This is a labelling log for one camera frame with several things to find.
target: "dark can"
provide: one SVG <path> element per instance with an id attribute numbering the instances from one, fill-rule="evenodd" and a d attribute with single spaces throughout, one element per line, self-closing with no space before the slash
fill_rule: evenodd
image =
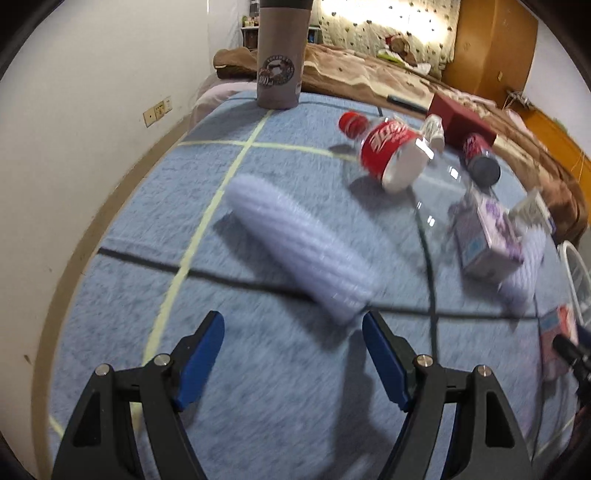
<path id="1" fill-rule="evenodd" d="M 468 135 L 464 143 L 464 163 L 472 180 L 481 188 L 492 187 L 501 178 L 499 162 L 481 135 Z"/>

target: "dark red box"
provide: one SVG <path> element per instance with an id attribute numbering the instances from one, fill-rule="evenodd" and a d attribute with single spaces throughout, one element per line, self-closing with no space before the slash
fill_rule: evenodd
<path id="1" fill-rule="evenodd" d="M 492 146 L 496 133 L 481 120 L 477 113 L 452 100 L 447 95 L 436 93 L 427 115 L 439 115 L 443 121 L 445 143 L 461 150 L 466 137 L 471 133 L 480 134 Z"/>

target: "brown baseboard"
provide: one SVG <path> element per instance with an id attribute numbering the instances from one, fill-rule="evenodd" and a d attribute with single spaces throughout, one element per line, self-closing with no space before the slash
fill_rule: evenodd
<path id="1" fill-rule="evenodd" d="M 70 302 L 77 290 L 79 279 L 121 207 L 150 170 L 183 137 L 188 125 L 189 116 L 177 123 L 170 132 L 163 136 L 126 173 L 92 219 L 57 283 L 57 288 L 51 299 L 45 324 L 41 331 L 39 349 L 33 369 L 31 426 L 35 459 L 40 480 L 49 480 L 51 477 L 51 457 L 47 444 L 47 428 L 53 356 L 57 347 L 61 326 L 66 318 Z"/>

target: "red bottle label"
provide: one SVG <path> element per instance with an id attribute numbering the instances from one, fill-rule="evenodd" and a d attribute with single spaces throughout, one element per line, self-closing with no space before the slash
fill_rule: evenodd
<path id="1" fill-rule="evenodd" d="M 382 175 L 390 158 L 407 142 L 415 141 L 420 135 L 396 120 L 383 122 L 374 128 L 363 142 L 361 165 L 374 177 Z"/>
<path id="2" fill-rule="evenodd" d="M 470 134 L 464 143 L 464 158 L 466 167 L 472 160 L 480 155 L 486 155 L 491 151 L 491 146 L 478 134 Z"/>

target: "brown blanket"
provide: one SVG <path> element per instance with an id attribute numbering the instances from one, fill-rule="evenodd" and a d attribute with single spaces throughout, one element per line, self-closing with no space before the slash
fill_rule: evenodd
<path id="1" fill-rule="evenodd" d="M 222 79 L 256 78 L 256 52 L 243 47 L 220 50 L 213 58 L 213 66 Z M 570 240 L 577 245 L 587 228 L 587 203 L 576 179 L 543 145 L 514 127 L 502 110 L 462 99 L 440 82 L 429 81 L 383 60 L 315 44 L 306 47 L 302 90 L 388 109 L 394 107 L 386 100 L 390 93 L 428 108 L 433 92 L 443 91 L 477 112 L 499 135 L 493 149 L 509 164 L 525 189 L 538 187 L 541 190 L 556 223 L 556 243 Z"/>

